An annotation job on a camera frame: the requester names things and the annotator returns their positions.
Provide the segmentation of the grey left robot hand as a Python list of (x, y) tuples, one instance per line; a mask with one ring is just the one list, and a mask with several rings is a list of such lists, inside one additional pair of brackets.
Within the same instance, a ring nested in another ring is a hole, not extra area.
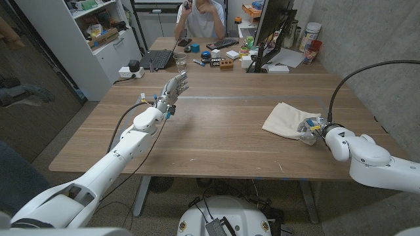
[(170, 115), (175, 114), (177, 101), (180, 94), (189, 88), (187, 85), (187, 73), (185, 70), (181, 71), (180, 74), (170, 79), (161, 90), (160, 96), (157, 98), (155, 108), (160, 110), (162, 113), (169, 113)]

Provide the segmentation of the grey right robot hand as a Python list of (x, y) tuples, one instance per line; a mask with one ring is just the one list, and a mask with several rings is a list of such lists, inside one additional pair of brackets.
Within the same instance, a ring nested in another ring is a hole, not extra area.
[(314, 145), (326, 125), (327, 121), (322, 117), (304, 119), (297, 128), (297, 132), (300, 133), (299, 140), (307, 145)]

